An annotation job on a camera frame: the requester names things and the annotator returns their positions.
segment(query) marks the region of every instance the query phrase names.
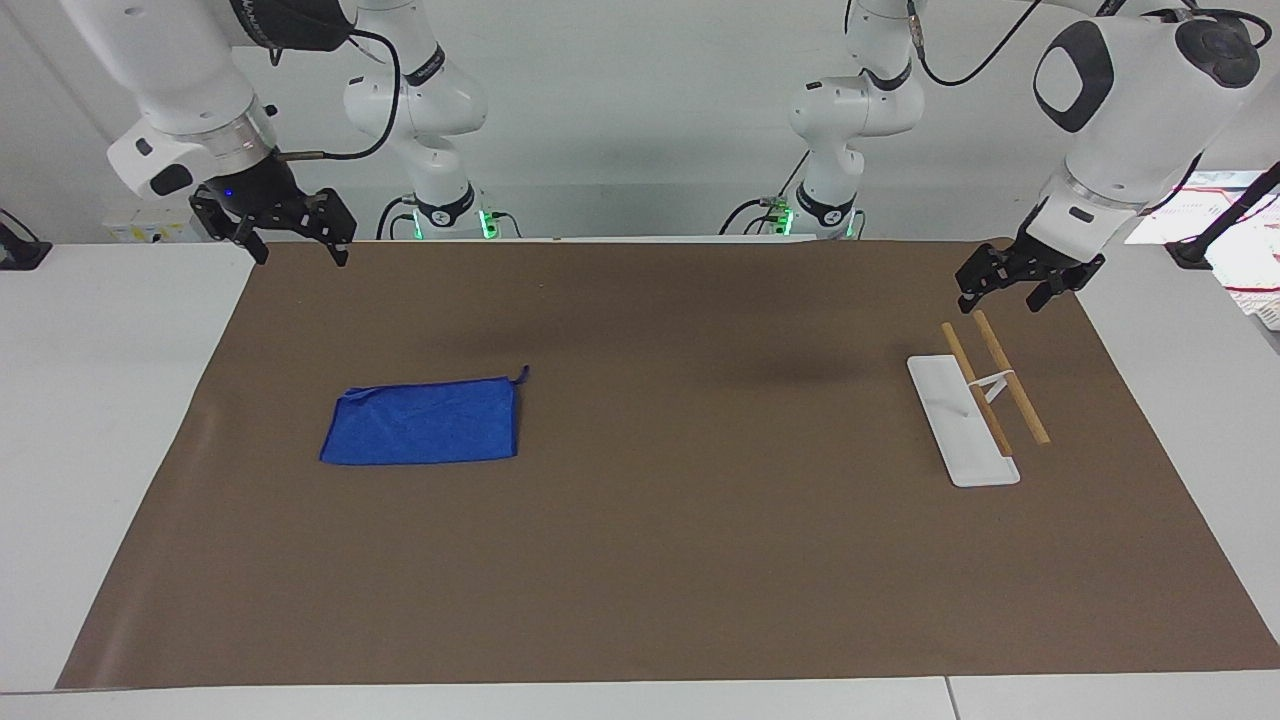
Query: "brown paper sheet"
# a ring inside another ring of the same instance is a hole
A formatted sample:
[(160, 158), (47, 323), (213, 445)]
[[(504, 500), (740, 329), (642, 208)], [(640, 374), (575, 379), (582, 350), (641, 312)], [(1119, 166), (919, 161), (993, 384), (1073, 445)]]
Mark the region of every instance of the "brown paper sheet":
[[(906, 373), (972, 246), (276, 245), (60, 688), (1280, 667), (1074, 299), (957, 489)], [(513, 374), (520, 456), (316, 460), (349, 386)]]

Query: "blue towel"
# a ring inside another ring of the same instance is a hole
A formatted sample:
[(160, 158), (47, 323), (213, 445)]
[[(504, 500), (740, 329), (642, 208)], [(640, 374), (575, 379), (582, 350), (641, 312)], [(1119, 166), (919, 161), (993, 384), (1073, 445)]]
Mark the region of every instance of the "blue towel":
[(342, 393), (320, 460), (333, 465), (429, 465), (516, 455), (518, 379), (353, 387)]

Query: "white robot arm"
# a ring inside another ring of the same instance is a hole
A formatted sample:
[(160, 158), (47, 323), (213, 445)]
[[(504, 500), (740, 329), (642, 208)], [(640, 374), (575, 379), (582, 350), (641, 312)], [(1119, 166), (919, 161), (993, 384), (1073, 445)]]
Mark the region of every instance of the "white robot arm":
[(1033, 311), (1084, 287), (1107, 241), (1128, 234), (1257, 92), (1258, 53), (1239, 13), (1153, 5), (1076, 22), (1044, 51), (1036, 99), (1076, 140), (1015, 241), (983, 245), (956, 273), (963, 311), (1018, 282), (1039, 283)]
[[(445, 137), (480, 129), (489, 111), (480, 85), (458, 69), (436, 42), (417, 0), (358, 0), (356, 27), (389, 38), (404, 72), (401, 113), (388, 138), (413, 184), (419, 227), (431, 237), (476, 236), (479, 199), (462, 156)], [(361, 131), (378, 136), (394, 83), (385, 70), (353, 78), (343, 105)]]
[(805, 177), (787, 197), (794, 232), (844, 234), (864, 168), (850, 142), (906, 132), (924, 114), (906, 0), (858, 0), (845, 44), (860, 72), (810, 82), (792, 100), (791, 128), (809, 143)]
[[(200, 0), (61, 0), (108, 72), (137, 100), (142, 119), (108, 150), (143, 199), (191, 196), (214, 237), (265, 263), (257, 229), (288, 229), (347, 261), (356, 220), (332, 188), (306, 195), (278, 151), (268, 111), (236, 68), (230, 42)], [(334, 0), (298, 5), (232, 0), (243, 33), (282, 51), (333, 50), (351, 35)]]

